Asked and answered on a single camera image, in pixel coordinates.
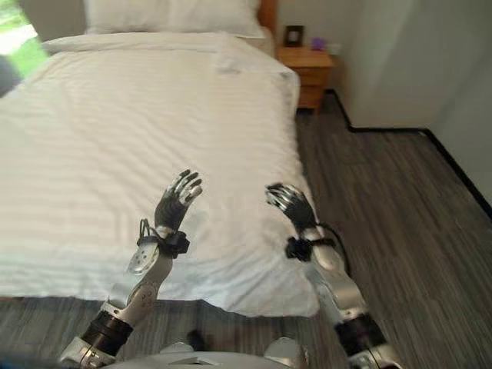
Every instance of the white duvet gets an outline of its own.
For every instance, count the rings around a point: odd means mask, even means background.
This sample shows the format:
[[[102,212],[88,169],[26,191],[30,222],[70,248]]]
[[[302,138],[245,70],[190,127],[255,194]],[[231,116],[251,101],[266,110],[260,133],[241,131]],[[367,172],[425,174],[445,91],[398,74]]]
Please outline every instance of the white duvet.
[[[0,295],[103,300],[182,170],[204,193],[159,297],[240,314],[304,315],[317,301],[284,256],[293,228],[264,186],[307,191],[297,76],[226,35],[84,35],[0,101]]]

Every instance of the purple object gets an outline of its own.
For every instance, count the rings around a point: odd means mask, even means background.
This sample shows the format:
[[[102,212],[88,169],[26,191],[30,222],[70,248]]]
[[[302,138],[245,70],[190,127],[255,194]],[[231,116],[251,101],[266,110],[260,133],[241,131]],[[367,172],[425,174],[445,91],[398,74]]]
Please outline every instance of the purple object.
[[[326,40],[321,37],[313,37],[311,40],[311,48],[313,50],[326,50]]]

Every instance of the black baseboard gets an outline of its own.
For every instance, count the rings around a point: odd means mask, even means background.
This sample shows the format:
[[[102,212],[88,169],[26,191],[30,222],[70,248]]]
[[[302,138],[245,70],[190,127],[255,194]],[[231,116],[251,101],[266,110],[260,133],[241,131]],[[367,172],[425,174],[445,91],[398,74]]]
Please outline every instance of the black baseboard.
[[[434,147],[443,156],[444,160],[451,166],[454,173],[467,187],[467,190],[472,194],[475,201],[480,205],[480,207],[485,211],[485,214],[492,220],[492,206],[488,203],[485,197],[480,193],[477,186],[472,182],[472,180],[464,172],[463,168],[454,160],[453,156],[444,147],[444,145],[439,141],[439,139],[432,133],[428,128],[356,128],[352,126],[351,120],[345,111],[344,105],[341,103],[340,98],[335,90],[329,89],[326,91],[327,94],[333,95],[337,100],[337,104],[340,107],[342,114],[344,115],[345,122],[347,123],[347,129],[351,132],[362,133],[362,132],[391,132],[391,133],[421,133],[427,136],[427,138],[432,142]]]
[[[325,91],[329,95],[333,95],[337,100],[338,106],[342,114],[344,115],[345,122],[347,124],[347,129],[350,132],[392,132],[392,133],[408,133],[408,132],[424,132],[425,128],[377,128],[377,127],[354,127],[352,125],[351,119],[348,117],[345,111],[344,105],[341,103],[340,97],[333,88],[329,88]]]
[[[485,211],[485,214],[488,215],[489,219],[492,220],[492,207],[485,199],[485,197],[480,193],[477,186],[472,182],[472,180],[467,176],[461,166],[454,160],[453,155],[449,153],[449,151],[444,147],[444,145],[439,141],[439,139],[432,133],[430,129],[425,130],[425,134],[427,138],[429,138],[430,142],[432,142],[435,148],[440,152],[443,158],[447,161],[447,163],[453,168],[454,173],[458,176],[458,178],[463,182],[465,186],[467,186],[468,191],[475,198],[475,201],[480,205],[480,207]]]

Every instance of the wooden nightstand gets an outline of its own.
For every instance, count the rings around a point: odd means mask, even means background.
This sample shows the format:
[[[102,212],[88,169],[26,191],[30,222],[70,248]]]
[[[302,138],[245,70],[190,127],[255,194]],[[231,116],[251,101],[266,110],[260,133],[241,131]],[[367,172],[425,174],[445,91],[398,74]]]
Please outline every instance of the wooden nightstand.
[[[334,66],[330,55],[309,48],[279,48],[277,57],[301,77],[299,108],[314,109],[319,114],[330,68]]]

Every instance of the white pillow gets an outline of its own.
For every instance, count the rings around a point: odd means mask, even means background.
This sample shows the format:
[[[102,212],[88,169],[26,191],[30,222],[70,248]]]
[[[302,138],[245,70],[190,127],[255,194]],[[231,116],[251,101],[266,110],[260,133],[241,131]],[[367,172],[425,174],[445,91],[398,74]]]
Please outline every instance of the white pillow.
[[[173,32],[227,32],[263,38],[259,6],[259,0],[170,0],[168,26]]]
[[[85,0],[86,33],[166,31],[168,10],[169,0]]]

